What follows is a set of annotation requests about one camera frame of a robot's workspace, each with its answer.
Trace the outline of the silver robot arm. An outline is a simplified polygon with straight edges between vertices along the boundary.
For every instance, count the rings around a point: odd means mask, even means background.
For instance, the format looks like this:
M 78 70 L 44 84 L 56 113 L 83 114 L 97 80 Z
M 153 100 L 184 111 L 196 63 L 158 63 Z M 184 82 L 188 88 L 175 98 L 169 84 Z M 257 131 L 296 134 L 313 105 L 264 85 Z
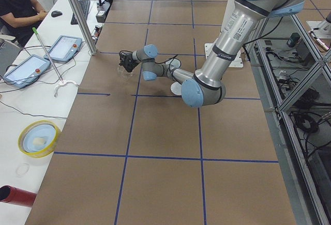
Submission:
M 184 103 L 193 108 L 217 104 L 225 97 L 222 76 L 235 60 L 241 47 L 247 43 L 256 24 L 265 18 L 284 17 L 299 13 L 304 0 L 234 0 L 234 10 L 213 43 L 206 61 L 194 73 L 180 68 L 181 63 L 170 58 L 157 63 L 158 50 L 149 44 L 133 51 L 121 51 L 120 66 L 132 72 L 141 65 L 145 81 L 167 77 L 181 85 L 180 94 Z

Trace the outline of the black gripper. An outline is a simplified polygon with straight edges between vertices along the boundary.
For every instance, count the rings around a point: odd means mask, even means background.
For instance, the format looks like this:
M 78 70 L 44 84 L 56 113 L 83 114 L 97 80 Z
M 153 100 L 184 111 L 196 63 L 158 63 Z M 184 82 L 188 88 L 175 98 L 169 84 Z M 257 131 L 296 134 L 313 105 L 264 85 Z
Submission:
M 126 71 L 133 71 L 137 66 L 137 62 L 133 59 L 132 53 L 124 55 L 124 68 Z

